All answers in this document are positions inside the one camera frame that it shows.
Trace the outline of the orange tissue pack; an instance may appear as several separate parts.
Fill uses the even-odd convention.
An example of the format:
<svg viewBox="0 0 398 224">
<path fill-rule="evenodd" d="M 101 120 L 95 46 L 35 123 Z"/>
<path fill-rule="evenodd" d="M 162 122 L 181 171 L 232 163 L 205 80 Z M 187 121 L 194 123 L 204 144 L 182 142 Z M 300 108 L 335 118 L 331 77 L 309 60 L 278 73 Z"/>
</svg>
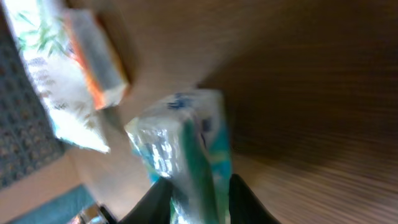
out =
<svg viewBox="0 0 398 224">
<path fill-rule="evenodd" d="M 82 69 L 95 108 L 102 110 L 120 104 L 130 82 L 102 25 L 87 9 L 67 9 L 63 18 L 73 58 Z"/>
</svg>

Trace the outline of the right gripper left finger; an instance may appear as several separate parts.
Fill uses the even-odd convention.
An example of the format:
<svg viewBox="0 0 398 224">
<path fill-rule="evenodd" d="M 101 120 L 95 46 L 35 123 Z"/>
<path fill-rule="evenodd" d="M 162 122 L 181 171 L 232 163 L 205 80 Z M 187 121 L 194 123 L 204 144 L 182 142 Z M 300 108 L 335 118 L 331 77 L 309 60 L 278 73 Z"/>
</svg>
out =
<svg viewBox="0 0 398 224">
<path fill-rule="evenodd" d="M 118 224 L 169 224 L 173 184 L 161 177 Z"/>
</svg>

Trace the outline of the green tissue pack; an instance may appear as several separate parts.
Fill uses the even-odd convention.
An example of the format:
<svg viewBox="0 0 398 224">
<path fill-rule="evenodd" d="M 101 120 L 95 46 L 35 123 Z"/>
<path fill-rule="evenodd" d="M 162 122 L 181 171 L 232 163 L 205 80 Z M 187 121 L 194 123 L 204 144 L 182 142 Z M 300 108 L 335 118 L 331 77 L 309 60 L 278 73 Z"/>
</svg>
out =
<svg viewBox="0 0 398 224">
<path fill-rule="evenodd" d="M 167 96 L 124 129 L 151 182 L 173 183 L 171 223 L 230 223 L 232 164 L 220 91 Z"/>
</svg>

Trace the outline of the white bamboo print tube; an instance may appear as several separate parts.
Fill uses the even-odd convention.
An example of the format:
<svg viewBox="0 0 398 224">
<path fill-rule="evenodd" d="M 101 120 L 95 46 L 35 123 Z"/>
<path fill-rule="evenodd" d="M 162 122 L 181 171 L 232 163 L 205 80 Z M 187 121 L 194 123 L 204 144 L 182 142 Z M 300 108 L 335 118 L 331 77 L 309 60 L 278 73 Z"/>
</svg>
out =
<svg viewBox="0 0 398 224">
<path fill-rule="evenodd" d="M 1 4 L 55 137 L 108 153 L 99 114 L 65 29 L 64 1 L 3 0 Z"/>
</svg>

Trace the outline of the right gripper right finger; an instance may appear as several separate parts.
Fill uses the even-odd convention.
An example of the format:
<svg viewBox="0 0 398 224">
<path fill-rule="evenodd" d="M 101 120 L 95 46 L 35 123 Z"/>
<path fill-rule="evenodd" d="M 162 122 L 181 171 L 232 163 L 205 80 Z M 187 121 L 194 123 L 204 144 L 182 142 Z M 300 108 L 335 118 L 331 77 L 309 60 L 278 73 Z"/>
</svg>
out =
<svg viewBox="0 0 398 224">
<path fill-rule="evenodd" d="M 279 224 L 242 177 L 233 174 L 229 180 L 229 213 L 231 224 Z"/>
</svg>

